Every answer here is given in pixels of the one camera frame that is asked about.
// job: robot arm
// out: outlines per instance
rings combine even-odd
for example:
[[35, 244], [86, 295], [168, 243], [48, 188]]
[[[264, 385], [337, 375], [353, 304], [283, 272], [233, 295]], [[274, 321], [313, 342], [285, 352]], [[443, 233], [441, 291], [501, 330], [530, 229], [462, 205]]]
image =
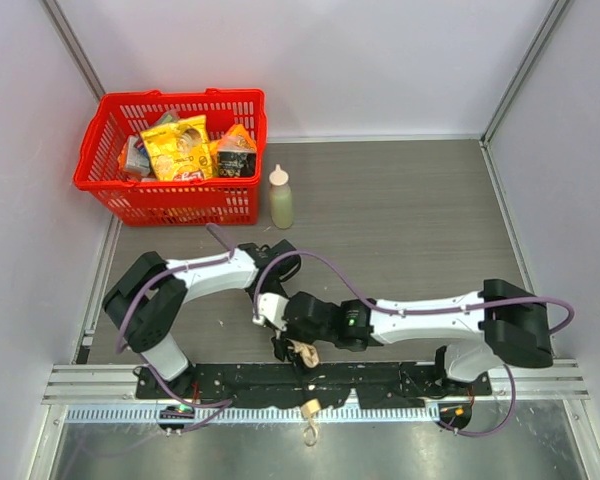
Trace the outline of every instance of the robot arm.
[[[157, 253], [142, 255], [107, 293], [105, 312], [120, 328], [133, 298], [142, 286], [160, 272], [174, 267], [182, 271], [156, 284], [155, 294], [144, 297], [125, 331], [129, 347], [141, 354], [160, 376], [168, 381], [190, 367], [190, 362], [169, 333], [183, 303], [226, 289], [243, 289], [253, 299], [262, 271], [274, 258], [295, 248], [282, 241], [272, 248], [240, 245], [228, 261], [228, 254], [197, 260], [163, 260]], [[444, 339], [446, 347], [436, 353], [441, 378], [471, 382], [482, 372], [505, 363], [541, 368], [552, 364], [546, 306], [526, 304], [498, 309], [462, 311], [439, 315], [401, 316], [371, 310], [360, 300], [339, 306], [322, 302], [306, 292], [288, 298], [282, 283], [300, 269], [300, 257], [290, 256], [267, 275], [258, 297], [258, 316], [253, 322], [276, 331], [274, 353], [285, 360], [287, 340], [312, 344], [316, 340], [337, 348], [363, 351], [409, 339]], [[459, 305], [531, 296], [502, 280], [487, 280], [481, 292], [442, 300], [393, 302], [370, 300], [391, 310], [429, 310]]]

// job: yellow chip bag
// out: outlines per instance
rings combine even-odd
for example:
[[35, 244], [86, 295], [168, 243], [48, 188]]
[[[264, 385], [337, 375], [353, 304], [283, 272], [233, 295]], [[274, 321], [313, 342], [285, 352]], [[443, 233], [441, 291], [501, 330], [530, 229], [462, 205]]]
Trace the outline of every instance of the yellow chip bag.
[[217, 175], [206, 121], [205, 115], [199, 115], [158, 125], [140, 134], [159, 181], [207, 179]]

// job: black package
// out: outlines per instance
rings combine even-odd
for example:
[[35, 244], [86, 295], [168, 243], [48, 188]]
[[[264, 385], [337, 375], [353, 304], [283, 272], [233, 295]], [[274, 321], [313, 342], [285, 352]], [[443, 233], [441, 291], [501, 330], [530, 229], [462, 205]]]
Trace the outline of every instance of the black package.
[[218, 175], [220, 177], [253, 177], [255, 174], [255, 152], [218, 152]]

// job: bottle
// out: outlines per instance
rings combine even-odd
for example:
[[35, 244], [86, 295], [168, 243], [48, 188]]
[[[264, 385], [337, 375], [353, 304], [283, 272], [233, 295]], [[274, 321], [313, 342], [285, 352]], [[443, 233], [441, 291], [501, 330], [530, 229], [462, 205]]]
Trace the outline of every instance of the bottle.
[[269, 209], [273, 224], [280, 228], [289, 228], [293, 224], [293, 202], [291, 200], [291, 187], [289, 187], [289, 174], [276, 165], [276, 169], [269, 175]]

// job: gray floor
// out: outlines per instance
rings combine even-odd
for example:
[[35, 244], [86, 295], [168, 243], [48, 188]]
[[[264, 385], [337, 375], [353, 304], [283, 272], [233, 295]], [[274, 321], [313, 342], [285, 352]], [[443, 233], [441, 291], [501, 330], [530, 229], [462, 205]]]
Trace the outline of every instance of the gray floor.
[[[492, 428], [508, 408], [480, 403], [471, 429]], [[455, 437], [433, 423], [320, 426], [315, 447], [304, 424], [212, 426], [181, 438], [148, 439], [149, 425], [67, 425], [58, 480], [576, 480], [586, 474], [562, 402], [519, 402], [505, 430]], [[80, 442], [88, 449], [77, 448]]]
[[[521, 285], [511, 245], [477, 141], [272, 144], [265, 172], [280, 163], [290, 173], [296, 219], [272, 227], [263, 185], [260, 221], [230, 227], [238, 243], [297, 248], [335, 262], [369, 297], [442, 298], [480, 289], [485, 278]], [[142, 253], [187, 259], [221, 247], [200, 227], [123, 227], [110, 285]], [[351, 294], [311, 260], [287, 284], [339, 302]], [[193, 361], [274, 361], [270, 331], [251, 324], [249, 300], [232, 291], [183, 307], [173, 333]], [[116, 329], [101, 316], [89, 363], [136, 363], [114, 355]], [[327, 360], [429, 360], [438, 342], [405, 342], [364, 353], [318, 345]]]

